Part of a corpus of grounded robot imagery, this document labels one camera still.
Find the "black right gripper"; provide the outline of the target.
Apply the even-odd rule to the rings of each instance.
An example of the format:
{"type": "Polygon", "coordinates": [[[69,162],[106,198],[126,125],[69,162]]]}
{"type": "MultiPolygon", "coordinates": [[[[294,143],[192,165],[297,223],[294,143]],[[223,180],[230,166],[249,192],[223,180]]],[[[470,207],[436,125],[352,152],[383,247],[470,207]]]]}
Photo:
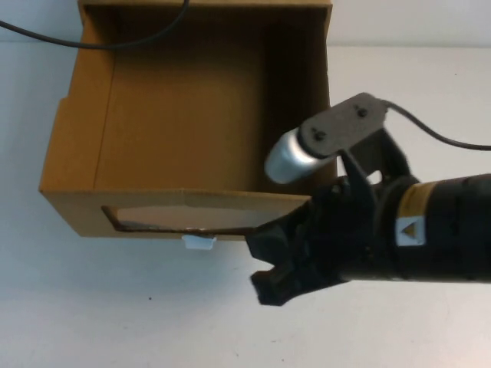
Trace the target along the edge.
{"type": "Polygon", "coordinates": [[[261,305],[281,307],[349,281],[405,281],[394,236],[407,177],[372,185],[342,176],[331,187],[245,236],[251,256],[274,267],[250,277],[261,305]]]}

